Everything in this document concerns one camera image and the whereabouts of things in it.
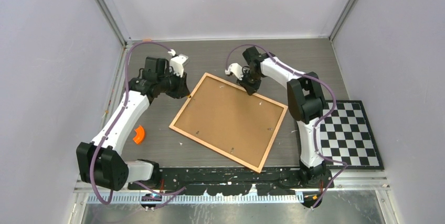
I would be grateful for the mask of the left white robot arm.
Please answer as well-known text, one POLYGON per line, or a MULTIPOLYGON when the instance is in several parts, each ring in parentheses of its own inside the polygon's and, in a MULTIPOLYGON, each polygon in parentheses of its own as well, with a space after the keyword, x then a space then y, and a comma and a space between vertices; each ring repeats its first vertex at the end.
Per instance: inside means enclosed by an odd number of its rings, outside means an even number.
POLYGON ((129 92, 124 94, 119 108, 105 127, 91 142, 81 142, 76 149, 80 178, 119 191, 126 183, 141 181, 148 189, 156 189, 161 182, 159 164, 146 159, 125 162, 121 153, 125 141, 140 116, 153 100, 164 93, 173 99, 190 95, 187 87, 188 62, 186 55, 165 58, 147 57, 144 68, 129 81, 129 92))

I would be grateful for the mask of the orange curved plastic piece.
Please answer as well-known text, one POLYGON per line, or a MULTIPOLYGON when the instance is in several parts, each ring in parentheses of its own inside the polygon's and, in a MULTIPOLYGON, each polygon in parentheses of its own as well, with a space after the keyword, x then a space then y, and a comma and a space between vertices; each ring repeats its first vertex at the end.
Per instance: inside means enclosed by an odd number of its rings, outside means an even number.
POLYGON ((142 144, 142 142, 145 139, 145 129, 143 126, 139 125, 137 128, 134 129, 135 131, 135 137, 133 138, 133 141, 135 144, 139 145, 142 144))

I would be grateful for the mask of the wooden picture frame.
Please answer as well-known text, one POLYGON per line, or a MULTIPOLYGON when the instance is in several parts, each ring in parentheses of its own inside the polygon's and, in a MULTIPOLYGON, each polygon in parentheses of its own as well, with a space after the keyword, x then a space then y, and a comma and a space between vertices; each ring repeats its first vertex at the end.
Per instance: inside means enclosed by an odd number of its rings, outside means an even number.
POLYGON ((205 73, 169 128, 260 173, 288 110, 287 105, 247 92, 205 73))

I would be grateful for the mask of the black white checkerboard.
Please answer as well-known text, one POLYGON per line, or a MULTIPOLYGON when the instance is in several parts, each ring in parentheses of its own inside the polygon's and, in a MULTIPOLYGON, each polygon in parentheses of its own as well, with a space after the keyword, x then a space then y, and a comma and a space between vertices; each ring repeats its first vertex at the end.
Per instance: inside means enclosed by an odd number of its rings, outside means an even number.
POLYGON ((335 110, 320 123, 317 144, 334 169, 383 170, 384 165, 360 100, 337 100, 335 110))

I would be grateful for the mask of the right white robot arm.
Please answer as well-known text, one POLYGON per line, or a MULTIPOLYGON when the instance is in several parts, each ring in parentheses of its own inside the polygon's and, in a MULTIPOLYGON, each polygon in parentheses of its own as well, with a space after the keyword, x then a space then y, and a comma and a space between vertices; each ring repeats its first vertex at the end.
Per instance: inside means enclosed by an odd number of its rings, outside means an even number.
POLYGON ((258 91, 265 77, 285 87, 288 110, 297 123, 300 136, 299 179, 305 187, 314 187, 327 171, 322 157, 319 121, 327 104, 317 74, 297 71, 274 54, 262 54, 254 46, 247 48, 242 56, 246 65, 227 64, 225 74, 234 75, 249 95, 258 91))

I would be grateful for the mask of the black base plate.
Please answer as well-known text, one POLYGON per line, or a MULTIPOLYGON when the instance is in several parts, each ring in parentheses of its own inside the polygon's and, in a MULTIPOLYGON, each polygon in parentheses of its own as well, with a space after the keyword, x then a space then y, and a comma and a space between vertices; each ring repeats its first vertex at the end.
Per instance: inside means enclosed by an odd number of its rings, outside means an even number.
POLYGON ((265 167, 260 173, 241 167, 177 167, 161 168, 153 182, 143 182, 151 189, 163 189, 168 193, 185 187, 183 195, 211 196, 246 195, 256 189, 259 196, 291 195, 298 189, 319 193, 326 188, 331 172, 302 183, 298 167, 265 167))

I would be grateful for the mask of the aluminium rail front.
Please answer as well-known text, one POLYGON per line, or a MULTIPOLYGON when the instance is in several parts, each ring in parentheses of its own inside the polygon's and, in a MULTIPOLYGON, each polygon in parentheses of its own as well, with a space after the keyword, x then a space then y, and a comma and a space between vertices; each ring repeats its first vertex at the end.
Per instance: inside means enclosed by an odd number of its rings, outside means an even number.
MULTIPOLYGON (((162 196, 158 191, 123 190, 114 192, 112 197, 109 191, 100 190, 104 200, 111 200, 112 204, 256 204, 256 203, 305 203, 314 200, 320 191, 315 188, 289 188, 280 189, 271 184, 200 184, 196 192, 186 186, 179 195, 162 196)), ((331 184, 328 193, 335 191, 388 191, 391 190, 387 180, 383 178, 359 177, 357 174, 349 177, 342 173, 331 184)))

